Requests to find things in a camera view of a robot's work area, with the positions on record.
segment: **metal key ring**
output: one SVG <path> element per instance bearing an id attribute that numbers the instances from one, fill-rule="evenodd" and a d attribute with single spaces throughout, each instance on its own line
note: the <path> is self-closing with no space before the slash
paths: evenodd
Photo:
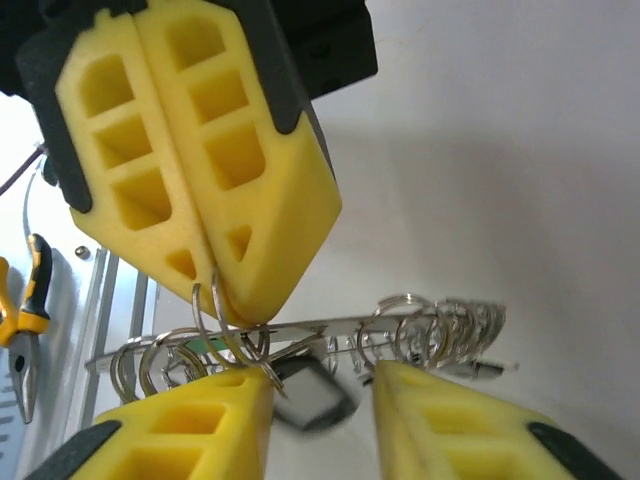
<path id="1" fill-rule="evenodd" d="M 123 403 L 131 403 L 139 400 L 135 391 L 129 387 L 125 377 L 124 366 L 122 365 L 122 359 L 126 353 L 140 346 L 151 345 L 156 339 L 155 335 L 145 335 L 141 337 L 130 338 L 125 344 L 123 344 L 111 358 L 109 365 L 109 376 L 111 377 L 111 383 L 116 391 L 118 397 Z"/>
<path id="2" fill-rule="evenodd" d="M 170 332 L 166 332 L 164 334 L 160 334 L 156 337 L 155 341 L 151 344 L 151 346 L 142 354 L 142 359 L 140 360 L 140 371 L 138 372 L 138 378 L 140 381 L 140 387 L 144 392 L 145 396 L 155 395 L 158 393 L 158 390 L 153 385 L 153 380 L 151 380 L 151 365 L 153 360 L 155 360 L 158 355 L 159 348 L 163 345 L 163 343 L 169 338 L 175 337 L 177 335 L 185 335 L 190 333 L 197 333 L 198 329 L 194 327 L 185 327 L 185 328 L 177 328 Z M 192 367 L 193 372 L 196 374 L 197 378 L 203 378 L 208 375 L 207 368 L 200 361 L 198 356 L 194 353 L 193 357 L 189 355 L 184 355 L 183 359 Z"/>

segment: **metal pliers jaw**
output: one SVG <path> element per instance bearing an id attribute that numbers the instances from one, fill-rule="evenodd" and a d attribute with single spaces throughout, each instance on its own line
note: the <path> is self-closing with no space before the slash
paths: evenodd
<path id="1" fill-rule="evenodd" d="M 9 345 L 9 368 L 20 415 L 24 423 L 31 423 L 40 373 L 37 333 L 19 332 L 14 335 Z"/>

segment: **black key fob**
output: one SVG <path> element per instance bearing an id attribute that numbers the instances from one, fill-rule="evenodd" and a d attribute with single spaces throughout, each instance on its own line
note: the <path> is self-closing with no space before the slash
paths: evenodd
<path id="1" fill-rule="evenodd" d="M 311 355 L 287 357 L 271 365 L 286 397 L 274 396 L 274 417 L 304 433 L 331 428 L 358 408 L 351 394 Z"/>

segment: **pliers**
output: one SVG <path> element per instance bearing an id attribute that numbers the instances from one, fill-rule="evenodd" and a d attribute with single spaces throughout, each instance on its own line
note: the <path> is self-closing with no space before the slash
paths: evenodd
<path id="1" fill-rule="evenodd" d="M 51 247 L 44 238 L 32 233 L 28 238 L 32 268 L 20 310 L 11 301 L 7 288 L 9 263 L 0 257 L 0 345 L 9 349 L 9 371 L 18 408 L 24 423 L 33 419 L 40 372 L 38 336 L 49 326 L 45 310 L 51 281 Z"/>

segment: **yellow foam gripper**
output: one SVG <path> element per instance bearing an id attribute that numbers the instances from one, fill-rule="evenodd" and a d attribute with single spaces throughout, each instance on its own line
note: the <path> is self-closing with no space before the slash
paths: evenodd
<path id="1" fill-rule="evenodd" d="M 527 430 L 547 417 L 397 362 L 378 362 L 374 410 L 385 480 L 569 480 Z"/>
<path id="2" fill-rule="evenodd" d="M 341 201 L 307 114 L 275 128 L 236 14 L 201 0 L 100 12 L 56 94 L 93 198 L 76 225 L 187 301 L 200 283 L 210 314 L 217 266 L 230 323 L 273 318 Z"/>
<path id="3" fill-rule="evenodd" d="M 107 412 L 122 425 L 74 480 L 261 480 L 273 389 L 260 369 L 205 377 Z"/>

